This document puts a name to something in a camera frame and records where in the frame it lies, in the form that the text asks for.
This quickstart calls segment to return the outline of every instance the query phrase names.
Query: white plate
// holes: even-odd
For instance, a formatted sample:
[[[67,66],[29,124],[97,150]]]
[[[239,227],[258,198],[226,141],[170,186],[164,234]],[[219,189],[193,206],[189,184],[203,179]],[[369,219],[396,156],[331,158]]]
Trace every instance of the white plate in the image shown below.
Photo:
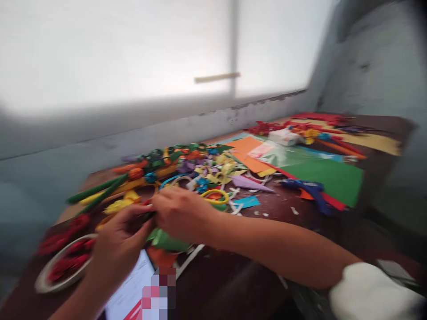
[[[43,270],[40,272],[39,276],[37,277],[36,283],[34,284],[36,292],[37,293],[56,292],[56,291],[65,289],[66,287],[69,287],[70,285],[72,285],[73,283],[78,281],[83,276],[84,271],[85,271],[86,267],[88,266],[88,264],[92,258],[89,258],[85,262],[85,264],[76,273],[74,273],[72,276],[70,276],[69,278],[67,278],[61,282],[57,282],[55,284],[52,284],[52,282],[50,282],[48,280],[48,275],[49,275],[51,269],[53,268],[53,266],[55,265],[55,263],[67,254],[67,250],[71,245],[73,245],[74,243],[76,243],[80,240],[93,239],[93,238],[96,238],[97,236],[98,236],[98,234],[96,234],[96,233],[91,233],[91,234],[85,235],[85,236],[83,236],[77,240],[74,240],[68,246],[66,246],[61,251],[59,251],[48,262],[48,264],[45,265],[45,267],[43,268]]]

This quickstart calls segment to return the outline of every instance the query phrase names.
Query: red paper flower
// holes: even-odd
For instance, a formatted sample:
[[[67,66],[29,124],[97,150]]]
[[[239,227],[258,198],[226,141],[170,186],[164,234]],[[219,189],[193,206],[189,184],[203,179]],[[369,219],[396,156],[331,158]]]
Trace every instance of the red paper flower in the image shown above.
[[[55,265],[51,269],[48,275],[48,280],[51,282],[57,282],[64,276],[67,270],[70,269],[71,267],[72,267],[71,259],[66,256],[62,257],[55,263]]]
[[[85,250],[87,250],[87,251],[91,251],[91,250],[92,250],[92,248],[93,248],[93,246],[95,245],[95,242],[96,242],[96,240],[95,240],[95,239],[87,240],[87,241],[85,242]]]
[[[85,244],[86,244],[86,240],[80,240],[78,242],[73,243],[67,249],[67,254],[78,253],[79,251],[81,251],[85,248]]]
[[[89,224],[89,215],[81,214],[76,218],[74,218],[73,220],[71,220],[70,224],[68,225],[69,227],[68,232],[71,234],[75,234],[80,230],[83,230],[88,224]]]
[[[68,233],[62,233],[47,238],[40,244],[40,247],[37,250],[37,254],[42,256],[57,252],[61,250],[69,242],[69,240],[70,235]]]
[[[143,173],[144,172],[142,171],[141,168],[134,168],[134,169],[130,170],[128,173],[129,180],[139,179],[142,177]]]
[[[71,258],[70,259],[70,263],[71,263],[71,267],[70,267],[70,272],[71,273],[75,273],[77,272],[81,267],[83,267],[83,265],[85,264],[85,262],[87,260],[89,260],[90,258],[90,254],[84,254],[75,258]]]

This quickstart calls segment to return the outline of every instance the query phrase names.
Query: green stem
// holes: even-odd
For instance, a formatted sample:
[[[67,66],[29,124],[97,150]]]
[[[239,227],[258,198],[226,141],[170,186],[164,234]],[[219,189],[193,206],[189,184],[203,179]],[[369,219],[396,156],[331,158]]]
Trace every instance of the green stem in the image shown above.
[[[93,188],[90,188],[88,190],[84,190],[84,191],[82,191],[82,192],[80,192],[80,193],[78,193],[78,194],[76,194],[76,195],[74,195],[72,197],[69,197],[67,199],[67,202],[70,203],[70,204],[75,204],[75,203],[77,203],[79,201],[82,201],[83,199],[86,199],[88,196],[92,196],[95,193],[98,193],[99,191],[102,191],[102,190],[110,187],[118,179],[120,179],[120,177],[117,177],[117,178],[115,178],[113,180],[107,181],[107,182],[105,182],[103,184],[100,184],[100,185],[98,185],[96,187],[93,187]]]
[[[94,207],[96,207],[97,205],[99,205],[104,199],[108,198],[115,190],[117,190],[123,183],[125,183],[127,179],[128,179],[128,174],[127,173],[124,174],[124,175],[122,175],[122,176],[120,176],[120,177],[118,177],[118,179],[103,194],[101,194],[94,201],[92,201],[91,203],[89,203],[76,216],[78,216],[78,215],[80,215],[82,213],[86,213],[89,210],[91,210]]]

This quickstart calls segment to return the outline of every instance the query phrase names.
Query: orange paper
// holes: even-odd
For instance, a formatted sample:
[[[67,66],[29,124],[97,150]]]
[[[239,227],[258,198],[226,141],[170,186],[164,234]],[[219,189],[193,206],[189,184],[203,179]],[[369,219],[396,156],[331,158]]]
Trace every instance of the orange paper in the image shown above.
[[[255,140],[254,138],[249,136],[237,141],[227,143],[225,145],[234,147],[233,149],[231,149],[233,151],[233,156],[235,156],[240,162],[247,166],[250,171],[258,173],[261,171],[268,170],[270,169],[270,167],[248,156],[248,152],[252,151],[261,144],[261,141]]]
[[[300,189],[300,190],[301,190],[301,195],[299,197],[301,199],[314,200],[311,194],[309,194],[307,191],[305,191],[304,189]]]
[[[153,263],[158,267],[162,266],[171,268],[178,258],[178,255],[167,253],[164,249],[152,246],[147,248],[147,253],[151,261],[153,261]]]

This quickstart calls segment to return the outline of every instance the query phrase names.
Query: right hand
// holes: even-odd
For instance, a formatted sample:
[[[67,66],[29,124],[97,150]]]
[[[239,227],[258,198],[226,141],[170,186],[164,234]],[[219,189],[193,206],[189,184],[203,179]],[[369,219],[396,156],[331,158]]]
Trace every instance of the right hand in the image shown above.
[[[178,187],[160,190],[151,202],[157,226],[184,242],[209,244],[225,215],[195,192]]]

